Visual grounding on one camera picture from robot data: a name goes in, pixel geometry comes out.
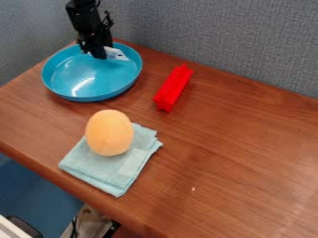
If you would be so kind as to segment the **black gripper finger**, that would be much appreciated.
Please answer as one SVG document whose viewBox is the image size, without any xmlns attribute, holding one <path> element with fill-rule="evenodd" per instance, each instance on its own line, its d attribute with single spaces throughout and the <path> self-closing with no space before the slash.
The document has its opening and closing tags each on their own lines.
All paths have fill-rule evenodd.
<svg viewBox="0 0 318 238">
<path fill-rule="evenodd" d="M 106 37 L 90 37 L 87 41 L 88 51 L 96 59 L 106 60 L 107 53 L 104 47 L 108 45 Z"/>
<path fill-rule="evenodd" d="M 103 45 L 107 47 L 114 46 L 114 38 L 112 38 L 112 33 L 110 28 L 104 28 L 102 30 L 102 42 L 103 42 Z"/>
</svg>

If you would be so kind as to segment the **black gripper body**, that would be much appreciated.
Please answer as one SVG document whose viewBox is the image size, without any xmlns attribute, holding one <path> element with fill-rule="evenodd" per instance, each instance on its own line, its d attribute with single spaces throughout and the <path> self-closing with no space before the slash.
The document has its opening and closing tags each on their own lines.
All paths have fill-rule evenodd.
<svg viewBox="0 0 318 238">
<path fill-rule="evenodd" d="M 98 5 L 67 5 L 66 11 L 71 20 L 72 26 L 78 31 L 76 42 L 80 50 L 87 54 L 87 41 L 90 37 L 102 37 L 102 30 L 114 26 L 115 22 L 111 19 L 110 12 L 106 11 L 104 19 L 100 18 Z"/>
</svg>

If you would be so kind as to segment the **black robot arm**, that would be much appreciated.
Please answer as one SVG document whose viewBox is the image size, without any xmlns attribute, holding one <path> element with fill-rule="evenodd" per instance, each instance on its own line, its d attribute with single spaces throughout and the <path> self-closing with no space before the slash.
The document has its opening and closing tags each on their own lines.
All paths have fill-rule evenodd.
<svg viewBox="0 0 318 238">
<path fill-rule="evenodd" d="M 108 11 L 104 11 L 104 19 L 100 18 L 99 5 L 100 0 L 70 0 L 66 11 L 78 32 L 76 43 L 82 52 L 90 53 L 95 59 L 106 60 L 104 47 L 114 46 L 111 28 L 115 22 Z"/>
</svg>

